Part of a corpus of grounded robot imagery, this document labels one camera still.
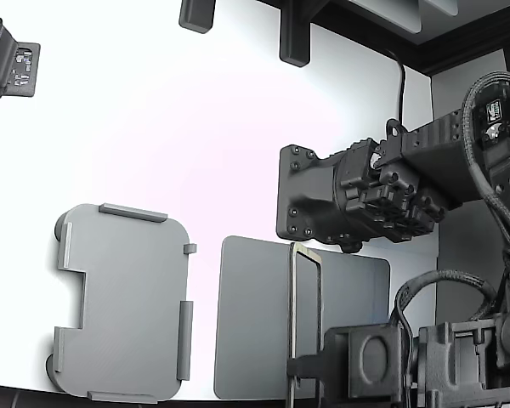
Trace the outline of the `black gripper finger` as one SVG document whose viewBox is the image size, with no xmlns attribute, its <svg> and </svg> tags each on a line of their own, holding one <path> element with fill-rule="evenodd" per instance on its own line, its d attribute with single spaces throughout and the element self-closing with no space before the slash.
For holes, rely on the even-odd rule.
<svg viewBox="0 0 510 408">
<path fill-rule="evenodd" d="M 308 354 L 290 358 L 286 363 L 289 377 L 323 377 L 324 355 Z"/>
</svg>

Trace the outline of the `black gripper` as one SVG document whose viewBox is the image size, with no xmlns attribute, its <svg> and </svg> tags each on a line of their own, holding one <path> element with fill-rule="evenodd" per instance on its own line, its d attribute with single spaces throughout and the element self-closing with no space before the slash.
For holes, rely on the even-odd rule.
<svg viewBox="0 0 510 408">
<path fill-rule="evenodd" d="M 510 406 L 510 320 L 340 327 L 324 337 L 325 400 L 340 407 Z"/>
</svg>

